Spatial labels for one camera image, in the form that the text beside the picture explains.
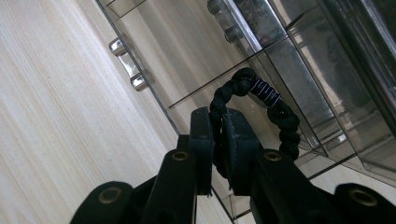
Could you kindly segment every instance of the black cord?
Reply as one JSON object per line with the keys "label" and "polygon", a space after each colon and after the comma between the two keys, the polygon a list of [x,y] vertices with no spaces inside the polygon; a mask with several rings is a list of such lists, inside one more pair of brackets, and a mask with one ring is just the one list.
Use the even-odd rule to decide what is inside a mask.
{"label": "black cord", "polygon": [[280,95],[268,83],[256,76],[252,68],[238,70],[233,78],[215,91],[210,104],[209,117],[212,123],[215,154],[213,163],[219,173],[226,176],[225,165],[222,160],[223,152],[220,147],[222,115],[227,112],[226,104],[233,95],[246,96],[253,93],[268,106],[267,116],[280,129],[279,139],[282,144],[279,150],[296,160],[299,155],[298,144],[300,135],[297,134],[300,120],[281,99]]}

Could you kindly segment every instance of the wooden surface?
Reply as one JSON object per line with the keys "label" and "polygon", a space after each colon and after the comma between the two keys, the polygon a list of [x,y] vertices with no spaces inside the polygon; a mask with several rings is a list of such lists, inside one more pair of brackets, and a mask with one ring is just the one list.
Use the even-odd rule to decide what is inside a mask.
{"label": "wooden surface", "polygon": [[[115,37],[94,1],[0,1],[0,223],[68,223],[96,186],[137,186],[176,146]],[[199,200],[198,223],[227,221]]]}

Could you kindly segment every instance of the round metal fastener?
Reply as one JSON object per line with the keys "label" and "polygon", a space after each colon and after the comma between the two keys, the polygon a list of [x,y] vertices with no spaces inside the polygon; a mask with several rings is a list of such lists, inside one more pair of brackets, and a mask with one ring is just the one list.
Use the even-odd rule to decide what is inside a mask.
{"label": "round metal fastener", "polygon": [[114,203],[120,198],[121,194],[122,194],[122,189],[117,187],[110,187],[108,189],[104,189],[99,194],[99,202]]}
{"label": "round metal fastener", "polygon": [[378,200],[373,195],[362,189],[350,189],[348,191],[348,196],[355,200],[355,202],[363,204],[368,207],[374,207],[378,204]]}
{"label": "round metal fastener", "polygon": [[282,156],[275,153],[275,152],[265,152],[264,153],[264,158],[267,159],[268,161],[280,161],[282,160]]}
{"label": "round metal fastener", "polygon": [[186,160],[186,159],[189,158],[189,154],[187,154],[186,152],[175,152],[175,153],[172,155],[172,158],[173,158],[175,161],[184,161],[184,160]]}

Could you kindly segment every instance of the light wood grain surface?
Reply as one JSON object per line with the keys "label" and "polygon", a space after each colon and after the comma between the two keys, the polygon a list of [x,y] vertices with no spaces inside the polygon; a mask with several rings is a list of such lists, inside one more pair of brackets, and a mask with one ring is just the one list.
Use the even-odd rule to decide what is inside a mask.
{"label": "light wood grain surface", "polygon": [[[0,223],[67,223],[92,189],[143,183],[176,146],[107,49],[115,37],[94,1],[0,2]],[[199,204],[199,223],[228,221]]]}

